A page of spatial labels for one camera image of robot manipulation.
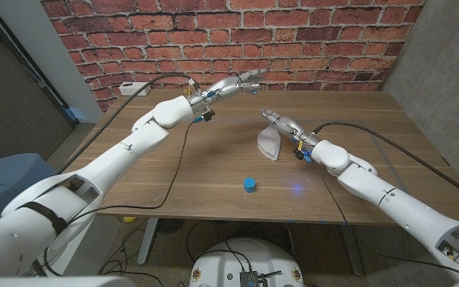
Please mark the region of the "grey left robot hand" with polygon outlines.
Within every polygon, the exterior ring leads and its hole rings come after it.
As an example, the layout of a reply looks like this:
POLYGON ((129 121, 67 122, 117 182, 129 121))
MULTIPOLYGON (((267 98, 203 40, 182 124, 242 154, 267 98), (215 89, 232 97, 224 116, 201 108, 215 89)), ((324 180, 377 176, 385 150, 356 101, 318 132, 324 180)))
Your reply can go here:
POLYGON ((240 92, 257 93, 260 88, 259 81, 262 80, 261 74, 266 72, 266 69, 254 69, 238 76, 226 77, 206 90, 196 92, 188 100, 194 115, 201 116, 211 113, 211 104, 229 99, 240 92))

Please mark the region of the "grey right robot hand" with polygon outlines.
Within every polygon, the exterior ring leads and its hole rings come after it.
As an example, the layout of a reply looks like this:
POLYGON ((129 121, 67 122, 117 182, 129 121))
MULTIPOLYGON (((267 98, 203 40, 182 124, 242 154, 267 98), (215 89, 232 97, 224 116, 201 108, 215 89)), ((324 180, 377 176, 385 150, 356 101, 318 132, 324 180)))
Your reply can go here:
POLYGON ((297 159, 303 159, 308 163, 312 161, 312 150, 320 142, 320 139, 314 133, 305 131, 294 120, 281 116, 272 110, 263 108, 261 114, 280 134, 288 136, 298 143, 294 151, 297 159))

